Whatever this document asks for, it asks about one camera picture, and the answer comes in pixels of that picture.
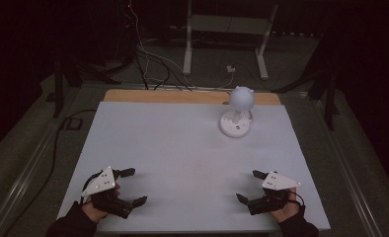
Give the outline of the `black stand legs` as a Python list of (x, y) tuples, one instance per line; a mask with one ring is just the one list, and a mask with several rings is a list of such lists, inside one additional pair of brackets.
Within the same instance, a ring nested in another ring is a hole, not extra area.
[(330, 65), (325, 65), (320, 69), (301, 76), (299, 79), (281, 88), (272, 90), (273, 93), (284, 94), (307, 82), (313, 82), (307, 92), (310, 100), (320, 100), (325, 95), (324, 121), (329, 130), (334, 129), (333, 115), (336, 111), (335, 95), (338, 69)]
[(79, 88), (84, 80), (80, 75), (80, 70), (90, 74), (95, 79), (106, 84), (118, 85), (119, 82), (109, 78), (102, 72), (97, 71), (87, 63), (81, 61), (72, 54), (55, 54), (53, 56), (54, 69), (54, 92), (49, 95), (48, 99), (55, 103), (54, 114), (58, 118), (64, 108), (64, 83), (69, 87)]

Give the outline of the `white round-headed desk lamp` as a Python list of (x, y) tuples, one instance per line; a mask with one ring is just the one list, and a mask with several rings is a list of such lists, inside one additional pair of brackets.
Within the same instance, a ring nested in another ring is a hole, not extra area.
[(252, 125), (251, 109), (254, 104), (254, 91), (248, 87), (237, 86), (229, 96), (231, 110), (220, 118), (220, 130), (232, 138), (245, 136)]

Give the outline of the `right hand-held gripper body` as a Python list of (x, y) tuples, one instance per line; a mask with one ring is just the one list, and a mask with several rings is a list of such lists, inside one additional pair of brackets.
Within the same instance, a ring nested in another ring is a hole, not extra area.
[(276, 211), (283, 208), (288, 202), (288, 190), (300, 186), (301, 183), (298, 181), (276, 172), (270, 172), (262, 183), (264, 195), (249, 200), (247, 207), (252, 215)]

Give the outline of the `white metal stand frame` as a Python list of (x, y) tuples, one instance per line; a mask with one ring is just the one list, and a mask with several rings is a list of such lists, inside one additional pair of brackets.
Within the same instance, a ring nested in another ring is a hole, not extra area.
[(193, 31), (214, 33), (231, 33), (246, 35), (261, 35), (262, 43), (255, 49), (257, 65), (262, 80), (269, 79), (269, 73), (265, 63), (264, 53), (272, 32), (272, 25), (278, 4), (272, 4), (269, 15), (264, 19), (200, 15), (193, 13), (193, 0), (188, 0), (187, 7), (187, 36), (186, 50), (183, 63), (183, 74), (190, 75), (192, 72), (193, 58)]

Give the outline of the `pale grey table mat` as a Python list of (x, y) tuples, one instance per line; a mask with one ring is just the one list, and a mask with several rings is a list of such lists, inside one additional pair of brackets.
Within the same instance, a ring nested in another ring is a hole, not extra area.
[(238, 195), (263, 194), (253, 171), (278, 172), (299, 183), (306, 219), (330, 223), (283, 106), (255, 106), (242, 138), (218, 126), (224, 105), (102, 102), (66, 191), (61, 215), (81, 195), (87, 179), (107, 167), (133, 168), (119, 180), (124, 199), (146, 197), (127, 219), (108, 216), (105, 233), (269, 232), (278, 226), (265, 213), (251, 215)]

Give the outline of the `person's right hand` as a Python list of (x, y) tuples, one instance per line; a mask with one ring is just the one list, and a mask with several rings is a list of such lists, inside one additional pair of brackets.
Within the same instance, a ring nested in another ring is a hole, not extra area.
[(297, 201), (296, 188), (288, 190), (288, 202), (286, 205), (276, 211), (272, 211), (271, 215), (278, 223), (281, 223), (288, 218), (294, 216), (299, 211), (300, 203)]

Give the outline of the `person's left hand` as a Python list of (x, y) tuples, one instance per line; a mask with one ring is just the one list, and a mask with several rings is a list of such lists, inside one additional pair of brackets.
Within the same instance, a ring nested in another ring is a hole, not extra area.
[(88, 216), (88, 218), (95, 223), (99, 223), (109, 215), (107, 212), (95, 208), (91, 197), (86, 198), (86, 201), (82, 204), (81, 209)]

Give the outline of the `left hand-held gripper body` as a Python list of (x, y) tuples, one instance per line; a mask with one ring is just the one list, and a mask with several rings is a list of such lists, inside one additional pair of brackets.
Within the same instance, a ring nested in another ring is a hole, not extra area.
[(109, 166), (92, 175), (85, 183), (81, 197), (91, 197), (95, 208), (127, 219), (132, 210), (132, 204), (116, 195), (117, 179), (120, 178), (119, 171)]

